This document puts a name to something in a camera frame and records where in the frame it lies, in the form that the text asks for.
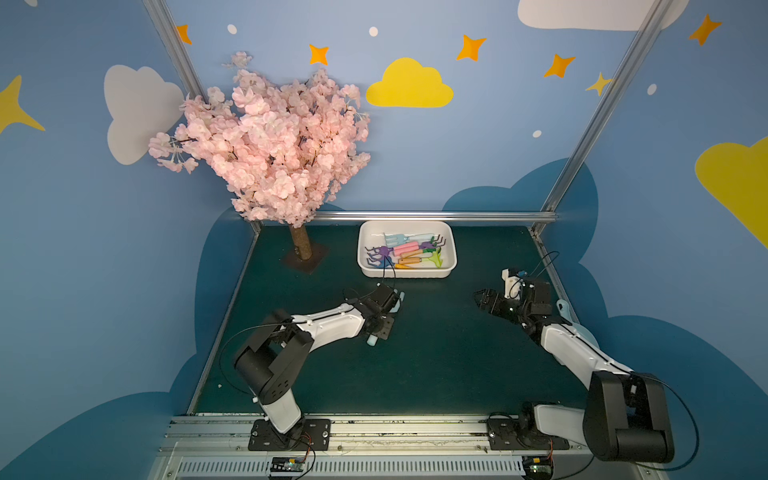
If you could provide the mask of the light blue fork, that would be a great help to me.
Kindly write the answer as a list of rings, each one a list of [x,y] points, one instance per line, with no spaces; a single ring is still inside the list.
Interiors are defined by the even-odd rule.
[[[400,245],[404,245],[410,242],[416,242],[417,244],[425,241],[429,241],[432,239],[432,234],[416,234],[416,235],[406,235],[406,234],[385,234],[385,244],[390,247],[398,247]]]
[[[366,340],[366,343],[371,347],[374,347],[379,340],[387,340],[390,336],[395,321],[394,315],[401,309],[405,298],[405,293],[403,291],[396,290],[395,293],[397,294],[397,300],[394,307],[388,313],[380,317],[380,328],[371,333]]]

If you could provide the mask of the pink cherry blossom tree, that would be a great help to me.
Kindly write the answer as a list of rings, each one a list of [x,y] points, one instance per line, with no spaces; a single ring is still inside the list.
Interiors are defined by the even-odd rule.
[[[359,110],[360,89],[338,84],[323,68],[303,82],[276,85],[250,70],[251,59],[244,51],[233,54],[231,94],[211,87],[205,96],[187,97],[183,122],[152,137],[148,152],[173,172],[207,164],[243,219],[289,227],[292,261],[309,270],[324,253],[306,225],[369,163],[370,154],[357,147],[368,137],[370,117]]]

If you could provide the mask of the right control board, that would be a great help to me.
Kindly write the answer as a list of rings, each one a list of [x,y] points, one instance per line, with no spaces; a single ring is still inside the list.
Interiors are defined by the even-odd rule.
[[[551,480],[553,478],[553,460],[549,457],[525,456],[522,458],[525,480]]]

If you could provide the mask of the purple fork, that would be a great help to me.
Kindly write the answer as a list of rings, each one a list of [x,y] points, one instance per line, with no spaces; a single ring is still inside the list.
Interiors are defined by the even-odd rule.
[[[439,248],[442,248],[446,244],[446,239],[442,236],[437,237],[431,237],[429,240],[426,241],[410,241],[403,245],[396,246],[393,249],[393,254],[395,256],[404,256],[405,254],[409,254],[416,251],[436,251]]]

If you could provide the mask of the aluminium rail front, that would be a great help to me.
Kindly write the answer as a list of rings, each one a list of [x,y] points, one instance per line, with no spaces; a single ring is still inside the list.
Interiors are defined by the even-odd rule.
[[[524,479],[522,458],[549,457],[553,479],[663,479],[665,473],[606,463],[585,446],[566,451],[493,451],[481,415],[332,415],[327,451],[249,451],[259,415],[205,414],[172,419],[151,467],[152,479]],[[273,457],[307,460],[300,477],[271,477]]]

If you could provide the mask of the aluminium frame back bar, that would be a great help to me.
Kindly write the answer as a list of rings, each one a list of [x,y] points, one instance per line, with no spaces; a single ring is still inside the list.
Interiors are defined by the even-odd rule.
[[[486,223],[550,224],[557,220],[554,212],[479,212],[479,211],[317,211],[315,221],[334,224],[366,221],[442,221]]]

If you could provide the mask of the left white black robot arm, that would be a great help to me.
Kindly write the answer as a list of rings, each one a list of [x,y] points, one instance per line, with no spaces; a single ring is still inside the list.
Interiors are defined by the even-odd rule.
[[[294,438],[304,415],[292,388],[310,353],[340,340],[364,336],[375,345],[389,338],[404,293],[379,283],[369,294],[305,315],[272,312],[233,357],[233,368],[273,430]]]

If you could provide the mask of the control board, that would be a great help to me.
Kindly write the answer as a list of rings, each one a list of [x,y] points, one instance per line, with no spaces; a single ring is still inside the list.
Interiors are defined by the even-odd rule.
[[[522,458],[525,480],[551,480],[553,478],[553,460],[549,457],[525,456]]]
[[[298,457],[273,457],[269,464],[269,475],[271,477],[300,477],[304,475],[309,468],[307,460]]]

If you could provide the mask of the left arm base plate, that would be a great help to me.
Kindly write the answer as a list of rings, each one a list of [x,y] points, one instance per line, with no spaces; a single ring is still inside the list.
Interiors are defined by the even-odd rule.
[[[248,441],[249,451],[294,451],[311,447],[327,451],[331,434],[330,419],[302,419],[287,433],[280,433],[269,420],[253,423]]]

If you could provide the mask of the white plastic storage box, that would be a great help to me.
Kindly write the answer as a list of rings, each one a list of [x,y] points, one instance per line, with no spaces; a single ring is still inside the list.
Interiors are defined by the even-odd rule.
[[[396,265],[386,269],[371,268],[366,265],[365,248],[379,247],[385,244],[385,234],[432,234],[432,237],[442,236],[446,244],[440,248],[443,267],[438,269],[415,268],[401,269]],[[358,235],[357,263],[362,273],[369,278],[392,279],[441,279],[448,277],[458,264],[456,243],[451,227],[441,221],[367,221],[364,222]]]

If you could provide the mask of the light blue dustpan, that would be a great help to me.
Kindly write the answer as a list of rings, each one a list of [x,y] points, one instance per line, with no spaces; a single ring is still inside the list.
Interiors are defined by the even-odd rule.
[[[594,335],[585,326],[577,322],[575,313],[568,301],[559,299],[556,302],[556,308],[557,308],[558,314],[569,323],[569,326],[572,329],[574,329],[582,338],[584,338],[593,347],[597,349],[600,348],[599,343],[597,339],[594,337]]]

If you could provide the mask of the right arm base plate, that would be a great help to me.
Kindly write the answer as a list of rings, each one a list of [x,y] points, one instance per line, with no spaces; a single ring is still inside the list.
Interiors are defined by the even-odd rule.
[[[486,419],[487,440],[493,451],[541,450],[566,451],[567,440],[545,435],[535,428],[520,426],[517,418],[491,416]]]

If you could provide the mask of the lime fork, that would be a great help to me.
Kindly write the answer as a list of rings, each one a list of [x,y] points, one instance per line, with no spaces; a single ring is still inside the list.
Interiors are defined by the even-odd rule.
[[[401,269],[442,268],[443,259],[441,249],[414,250],[407,252],[397,259],[395,265],[397,268]]]

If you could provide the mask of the left control board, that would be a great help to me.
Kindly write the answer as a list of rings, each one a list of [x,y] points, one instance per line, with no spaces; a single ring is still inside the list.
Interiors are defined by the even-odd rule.
[[[309,468],[307,460],[298,457],[273,457],[269,464],[269,475],[271,477],[300,477],[304,475]]]

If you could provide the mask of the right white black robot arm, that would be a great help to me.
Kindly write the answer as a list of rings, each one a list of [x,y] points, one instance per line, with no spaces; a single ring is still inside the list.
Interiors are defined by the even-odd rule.
[[[581,445],[599,460],[669,463],[675,446],[665,387],[604,353],[575,323],[550,285],[508,277],[503,291],[474,292],[477,307],[517,326],[586,388],[584,408],[524,404],[513,427],[529,449]]]

